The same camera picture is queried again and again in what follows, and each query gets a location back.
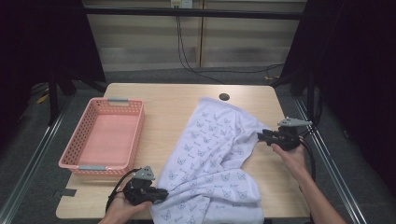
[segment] white towel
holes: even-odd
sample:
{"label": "white towel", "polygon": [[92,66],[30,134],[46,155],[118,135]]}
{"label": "white towel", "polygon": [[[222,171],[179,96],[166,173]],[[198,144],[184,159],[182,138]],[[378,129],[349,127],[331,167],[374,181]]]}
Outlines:
{"label": "white towel", "polygon": [[240,169],[262,129],[241,108],[202,98],[158,178],[169,196],[151,206],[154,223],[263,223],[258,187]]}

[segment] human hand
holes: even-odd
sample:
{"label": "human hand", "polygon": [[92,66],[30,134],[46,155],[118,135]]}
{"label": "human hand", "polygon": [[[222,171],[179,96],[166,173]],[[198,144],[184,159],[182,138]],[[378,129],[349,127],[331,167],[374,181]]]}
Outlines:
{"label": "human hand", "polygon": [[120,192],[116,194],[113,202],[108,207],[105,216],[99,223],[124,224],[134,214],[149,209],[151,206],[152,206],[152,202],[143,202],[138,205],[132,205],[125,198],[124,193]]}
{"label": "human hand", "polygon": [[291,175],[296,180],[299,180],[309,174],[306,169],[303,145],[299,145],[297,148],[290,151],[283,150],[277,144],[272,144],[271,148],[280,156],[286,167],[289,169]]}

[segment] patterned cloth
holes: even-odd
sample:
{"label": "patterned cloth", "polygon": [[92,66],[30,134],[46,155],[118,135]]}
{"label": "patterned cloth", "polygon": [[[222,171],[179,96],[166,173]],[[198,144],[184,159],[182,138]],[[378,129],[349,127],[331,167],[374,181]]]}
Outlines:
{"label": "patterned cloth", "polygon": [[169,196],[151,206],[154,222],[263,223],[258,187],[240,169],[262,129],[246,111],[202,98],[158,179]]}

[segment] forearm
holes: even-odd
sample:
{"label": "forearm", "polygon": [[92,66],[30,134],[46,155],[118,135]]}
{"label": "forearm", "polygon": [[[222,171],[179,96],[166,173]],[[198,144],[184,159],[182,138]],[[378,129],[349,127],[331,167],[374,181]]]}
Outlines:
{"label": "forearm", "polygon": [[311,216],[316,223],[346,223],[335,211],[307,171],[302,171],[296,179],[311,210]]}

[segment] gray carpet floor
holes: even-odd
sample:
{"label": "gray carpet floor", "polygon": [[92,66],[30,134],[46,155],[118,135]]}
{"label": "gray carpet floor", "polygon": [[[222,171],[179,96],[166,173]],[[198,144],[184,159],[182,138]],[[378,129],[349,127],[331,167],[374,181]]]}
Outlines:
{"label": "gray carpet floor", "polygon": [[[194,74],[185,69],[167,69],[135,72],[112,72],[106,74],[107,84],[113,82],[135,83],[208,83],[208,84],[240,84],[240,85],[266,85],[272,81],[266,77],[274,78],[279,70],[273,69],[267,73],[249,73],[262,70],[262,68],[227,68],[217,69],[217,72]],[[68,98],[60,93],[60,105],[70,100],[64,109],[64,118],[58,132],[50,141],[48,150],[43,160],[38,164],[38,169],[33,176],[29,189],[19,205],[12,223],[97,223],[98,220],[61,220],[56,217],[56,207],[60,201],[53,194],[57,189],[64,189],[70,172],[60,169],[58,160],[67,145],[79,121],[85,106],[92,97],[103,96],[97,90],[80,82],[75,82],[78,91],[76,95]],[[43,135],[48,129],[50,119],[49,101],[36,104],[35,101],[41,92],[32,94],[29,107],[18,124],[17,131],[7,140],[5,153],[0,158],[0,206],[3,207],[9,194],[14,190],[20,176],[22,176],[28,162],[35,153]],[[276,88],[276,95],[282,106],[285,116],[300,119],[293,97],[290,95],[288,85]],[[389,194],[387,187],[371,169],[370,165],[362,158],[359,147],[343,135],[344,127],[332,113],[330,108],[323,105],[323,114],[318,130],[330,150],[343,178],[355,197],[367,223],[395,223],[396,202]],[[326,197],[335,208],[348,221],[353,223],[343,199],[337,191],[323,161],[315,152],[317,161],[317,182]],[[274,219],[273,223],[305,223],[308,218],[282,218]]]}

